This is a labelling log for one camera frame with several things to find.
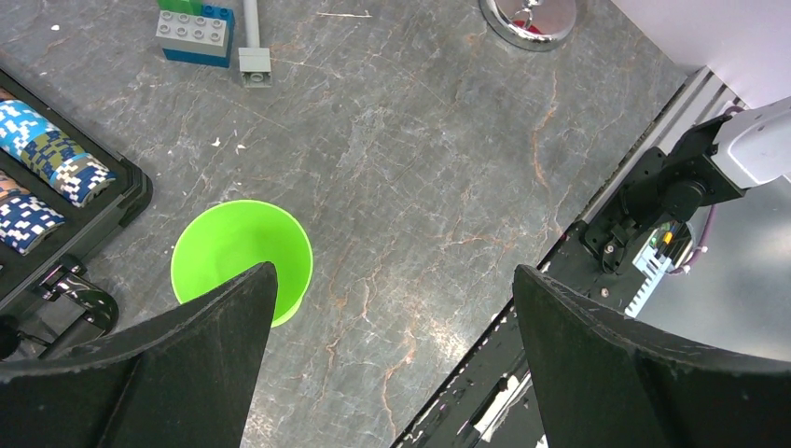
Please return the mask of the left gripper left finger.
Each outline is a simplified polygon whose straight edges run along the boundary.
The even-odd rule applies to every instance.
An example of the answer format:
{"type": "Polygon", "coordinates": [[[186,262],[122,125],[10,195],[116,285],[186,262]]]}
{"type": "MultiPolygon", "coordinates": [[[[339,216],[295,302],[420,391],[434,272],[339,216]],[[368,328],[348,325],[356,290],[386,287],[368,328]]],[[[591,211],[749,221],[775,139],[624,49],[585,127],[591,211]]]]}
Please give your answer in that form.
{"type": "Polygon", "coordinates": [[[51,359],[1,367],[5,447],[236,447],[271,331],[259,263],[199,298],[51,359]]]}

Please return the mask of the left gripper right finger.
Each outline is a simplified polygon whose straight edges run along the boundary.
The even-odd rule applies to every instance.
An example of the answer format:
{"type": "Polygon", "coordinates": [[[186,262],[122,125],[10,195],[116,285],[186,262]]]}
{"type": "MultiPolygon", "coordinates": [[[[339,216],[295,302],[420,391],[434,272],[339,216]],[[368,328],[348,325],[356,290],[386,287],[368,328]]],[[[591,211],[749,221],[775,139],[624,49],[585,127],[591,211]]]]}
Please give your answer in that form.
{"type": "Polygon", "coordinates": [[[627,317],[526,265],[513,300],[552,447],[786,447],[790,365],[627,317]]]}

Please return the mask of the green wine glass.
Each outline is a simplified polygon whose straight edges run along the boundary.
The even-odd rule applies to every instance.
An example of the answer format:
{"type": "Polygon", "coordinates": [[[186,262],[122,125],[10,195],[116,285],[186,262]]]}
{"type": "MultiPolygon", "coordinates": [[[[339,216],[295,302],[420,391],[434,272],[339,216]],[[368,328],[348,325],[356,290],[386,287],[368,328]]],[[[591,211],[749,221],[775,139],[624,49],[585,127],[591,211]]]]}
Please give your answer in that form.
{"type": "Polygon", "coordinates": [[[283,208],[243,199],[218,204],[195,217],[173,248],[171,285],[184,304],[236,275],[270,262],[277,273],[275,328],[298,311],[312,281],[312,243],[283,208]]]}

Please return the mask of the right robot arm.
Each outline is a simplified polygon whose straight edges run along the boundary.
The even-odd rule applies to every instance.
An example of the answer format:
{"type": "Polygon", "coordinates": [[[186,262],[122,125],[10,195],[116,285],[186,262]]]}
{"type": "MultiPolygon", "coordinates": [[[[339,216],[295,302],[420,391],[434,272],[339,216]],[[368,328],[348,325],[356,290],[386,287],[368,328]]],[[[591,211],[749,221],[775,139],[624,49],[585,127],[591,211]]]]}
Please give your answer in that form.
{"type": "Polygon", "coordinates": [[[589,221],[582,244],[615,273],[644,234],[698,209],[740,199],[790,173],[790,101],[723,114],[685,131],[669,154],[654,147],[589,221]]]}

